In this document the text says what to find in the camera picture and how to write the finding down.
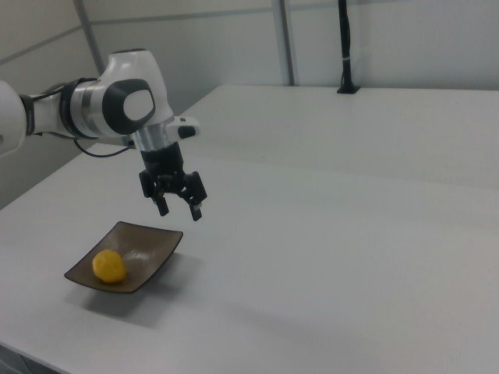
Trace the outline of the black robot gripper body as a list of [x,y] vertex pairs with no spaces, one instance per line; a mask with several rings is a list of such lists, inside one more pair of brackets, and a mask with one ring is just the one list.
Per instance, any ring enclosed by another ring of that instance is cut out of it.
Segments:
[[190,200],[186,185],[187,173],[178,142],[160,150],[141,151],[145,169],[140,172],[140,184],[146,198],[158,199],[164,193]]

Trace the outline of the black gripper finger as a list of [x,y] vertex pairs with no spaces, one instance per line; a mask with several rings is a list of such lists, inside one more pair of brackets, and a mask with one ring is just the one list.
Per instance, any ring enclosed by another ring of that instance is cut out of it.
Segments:
[[192,219],[198,221],[202,217],[202,202],[207,198],[206,189],[197,171],[185,175],[182,181],[182,198],[189,204]]
[[146,170],[139,173],[139,179],[144,197],[152,199],[160,216],[164,217],[169,212],[169,209],[161,185]]

